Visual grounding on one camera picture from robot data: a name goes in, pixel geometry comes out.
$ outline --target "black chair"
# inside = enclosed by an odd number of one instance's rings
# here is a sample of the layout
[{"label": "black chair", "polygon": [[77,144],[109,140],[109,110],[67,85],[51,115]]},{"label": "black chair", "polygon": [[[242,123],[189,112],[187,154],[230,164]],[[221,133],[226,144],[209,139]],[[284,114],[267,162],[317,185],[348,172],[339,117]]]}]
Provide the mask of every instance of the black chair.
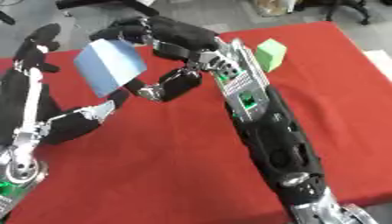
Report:
[{"label": "black chair", "polygon": [[327,6],[328,12],[326,13],[326,21],[333,21],[333,13],[340,7],[346,6],[357,10],[362,16],[364,17],[360,23],[362,25],[369,24],[369,13],[368,10],[365,8],[366,0],[360,0],[357,2],[356,0],[332,0],[332,1],[320,1],[316,2],[317,0],[304,0],[302,3],[296,6],[296,11],[303,11],[306,7],[313,7],[313,6]]},{"label": "black chair", "polygon": [[7,25],[14,25],[15,19],[10,17],[9,15],[5,14],[3,11],[0,10],[0,20],[5,22]]},{"label": "black chair", "polygon": [[56,5],[59,10],[64,10],[64,9],[79,7],[83,5],[103,4],[103,3],[109,3],[114,1],[122,2],[125,5],[135,9],[136,11],[142,12],[144,15],[148,17],[159,15],[159,12],[157,10],[152,9],[151,7],[143,3],[139,3],[137,0],[59,0],[56,2]]}]

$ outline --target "chair leg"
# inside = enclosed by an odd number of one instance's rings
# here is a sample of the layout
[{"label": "chair leg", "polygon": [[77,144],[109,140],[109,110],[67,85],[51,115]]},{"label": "chair leg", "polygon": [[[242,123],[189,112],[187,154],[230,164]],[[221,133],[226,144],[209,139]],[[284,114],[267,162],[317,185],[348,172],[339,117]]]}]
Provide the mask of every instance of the chair leg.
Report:
[{"label": "chair leg", "polygon": [[363,20],[360,21],[360,23],[362,25],[368,25],[369,24],[369,13],[368,10],[365,9],[364,7],[360,6],[358,3],[356,3],[355,1],[351,1],[351,0],[346,0],[344,2],[344,5],[350,8],[353,8],[355,10],[357,10],[360,14],[363,15]]},{"label": "chair leg", "polygon": [[90,5],[90,4],[101,4],[106,2],[114,2],[115,0],[58,0],[56,6],[59,10]]},{"label": "chair leg", "polygon": [[10,17],[9,15],[5,14],[0,10],[0,21],[5,22],[7,25],[14,25],[15,19],[13,17]]},{"label": "chair leg", "polygon": [[329,11],[326,13],[326,21],[333,21],[333,13],[338,9],[339,5],[341,4],[341,0],[335,0],[333,2],[333,5],[329,9]]}]

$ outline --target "silver metal joint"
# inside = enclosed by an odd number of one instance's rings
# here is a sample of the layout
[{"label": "silver metal joint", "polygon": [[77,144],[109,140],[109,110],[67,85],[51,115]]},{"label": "silver metal joint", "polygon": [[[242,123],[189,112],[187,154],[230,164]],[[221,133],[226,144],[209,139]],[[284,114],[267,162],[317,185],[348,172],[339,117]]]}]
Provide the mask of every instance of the silver metal joint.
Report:
[{"label": "silver metal joint", "polygon": [[297,224],[378,224],[365,210],[340,206],[329,187],[315,202],[290,208]]},{"label": "silver metal joint", "polygon": [[137,94],[149,101],[161,102],[165,91],[159,84],[147,85],[137,91]]}]

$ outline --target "red table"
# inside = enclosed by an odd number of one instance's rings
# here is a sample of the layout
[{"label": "red table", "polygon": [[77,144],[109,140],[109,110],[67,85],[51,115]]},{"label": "red table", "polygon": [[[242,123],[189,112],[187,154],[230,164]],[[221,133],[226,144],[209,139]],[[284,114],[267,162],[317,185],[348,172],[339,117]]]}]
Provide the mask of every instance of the red table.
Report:
[{"label": "red table", "polygon": [[[269,74],[323,158],[342,202],[392,199],[392,87],[339,31],[323,22],[222,35],[252,47],[268,38],[288,46]],[[139,48],[156,81],[177,64]],[[73,66],[77,51],[50,61],[52,94],[64,108],[98,102]],[[10,65],[0,60],[1,68]],[[166,104],[130,99],[105,125],[59,146],[42,147],[48,179],[15,210],[12,224],[282,223],[276,196],[263,183],[227,118],[213,79]]]}]

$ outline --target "chrome part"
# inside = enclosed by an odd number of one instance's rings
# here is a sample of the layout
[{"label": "chrome part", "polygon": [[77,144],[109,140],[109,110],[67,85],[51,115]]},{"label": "chrome part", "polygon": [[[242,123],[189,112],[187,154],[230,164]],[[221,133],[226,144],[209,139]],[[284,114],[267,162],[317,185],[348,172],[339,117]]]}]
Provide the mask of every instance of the chrome part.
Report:
[{"label": "chrome part", "polygon": [[114,101],[106,101],[100,105],[93,107],[80,108],[74,111],[74,113],[81,113],[88,120],[98,120],[99,123],[103,123],[106,118],[116,110]]},{"label": "chrome part", "polygon": [[141,89],[137,90],[137,94],[140,97],[154,102],[161,102],[164,93],[165,91],[159,84],[146,85],[145,87],[142,87]]},{"label": "chrome part", "polygon": [[10,212],[27,193],[35,188],[47,176],[47,165],[44,162],[34,163],[36,172],[28,179],[14,182],[14,177],[9,176],[11,157],[8,151],[0,155],[0,219]]},{"label": "chrome part", "polygon": [[329,187],[320,200],[292,206],[290,210],[296,224],[377,224],[367,212],[357,206],[340,206]]},{"label": "chrome part", "polygon": [[299,184],[304,183],[309,178],[310,175],[307,172],[293,172],[288,174],[282,180],[282,186],[287,186],[287,187],[297,186]]},{"label": "chrome part", "polygon": [[231,109],[243,122],[259,119],[269,103],[265,94],[265,88],[270,84],[267,77],[253,53],[238,38],[230,45],[221,44],[221,49],[223,58],[220,60],[234,66],[219,62],[218,67],[212,68],[218,87]]}]

